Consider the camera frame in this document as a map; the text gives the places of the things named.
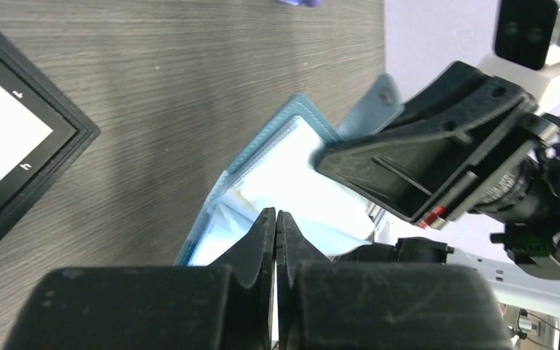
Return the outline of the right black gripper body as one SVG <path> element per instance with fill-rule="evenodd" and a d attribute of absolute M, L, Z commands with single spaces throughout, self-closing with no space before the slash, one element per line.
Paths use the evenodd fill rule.
<path fill-rule="evenodd" d="M 530 276 L 560 280 L 560 116 L 543 115 L 559 142 L 540 145 L 534 158 L 510 169 L 471 209 L 504 224 L 490 241 Z M 548 149 L 553 157 L 548 157 Z"/>

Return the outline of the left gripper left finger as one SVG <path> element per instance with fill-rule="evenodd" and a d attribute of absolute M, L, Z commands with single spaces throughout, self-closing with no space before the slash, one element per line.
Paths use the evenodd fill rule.
<path fill-rule="evenodd" d="M 269 349 L 276 211 L 203 267 L 71 267 L 36 285 L 6 349 Z"/>

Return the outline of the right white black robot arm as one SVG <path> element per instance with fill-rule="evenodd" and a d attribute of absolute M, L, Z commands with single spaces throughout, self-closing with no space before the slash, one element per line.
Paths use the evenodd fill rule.
<path fill-rule="evenodd" d="M 501 301 L 560 317 L 560 117 L 523 87 L 457 61 L 382 131 L 322 150 L 315 169 L 396 217 L 439 230 L 504 225 L 509 263 L 457 253 Z"/>

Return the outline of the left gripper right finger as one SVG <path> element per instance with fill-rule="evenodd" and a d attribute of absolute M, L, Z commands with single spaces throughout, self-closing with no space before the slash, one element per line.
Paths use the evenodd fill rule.
<path fill-rule="evenodd" d="M 486 280 L 462 265 L 332 262 L 276 221 L 281 349 L 510 349 Z"/>

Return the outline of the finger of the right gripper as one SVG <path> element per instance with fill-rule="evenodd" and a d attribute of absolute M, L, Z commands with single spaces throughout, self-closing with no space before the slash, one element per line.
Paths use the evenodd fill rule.
<path fill-rule="evenodd" d="M 536 110 L 519 85 L 457 61 L 382 131 L 325 148 L 315 169 L 413 225 L 455 220 L 534 146 L 522 122 Z"/>

